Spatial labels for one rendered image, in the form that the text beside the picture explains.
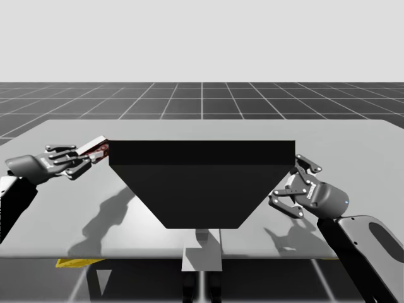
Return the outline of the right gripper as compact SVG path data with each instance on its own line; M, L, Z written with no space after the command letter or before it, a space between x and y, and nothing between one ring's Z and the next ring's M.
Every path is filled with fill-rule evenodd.
M285 185L290 195L285 196L283 189L275 189L268 196L268 204L292 219L304 217L302 207L320 219L341 217L350 203L348 194L317 179L316 174L322 170L318 164L297 154L292 176Z

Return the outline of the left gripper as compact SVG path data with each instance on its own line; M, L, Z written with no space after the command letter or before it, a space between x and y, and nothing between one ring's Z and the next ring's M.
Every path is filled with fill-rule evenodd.
M79 157L76 153L78 148L76 145L46 145L47 153L9 158L5 164L13 175L26 178L34 185L43 184L55 176L65 176L74 181L92 166L89 158L71 158ZM54 158L70 157L70 159L55 161L50 158L52 153L58 154Z

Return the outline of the red and white carton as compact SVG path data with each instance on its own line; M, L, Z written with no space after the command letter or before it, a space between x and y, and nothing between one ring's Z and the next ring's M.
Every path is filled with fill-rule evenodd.
M96 164L109 156L109 141L105 136L99 136L76 150L79 156L89 156L92 164Z

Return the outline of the black screen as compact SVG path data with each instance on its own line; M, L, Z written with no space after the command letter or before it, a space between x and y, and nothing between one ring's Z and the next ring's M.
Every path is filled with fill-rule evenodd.
M290 140L112 140L109 165L167 229L237 229L295 163Z

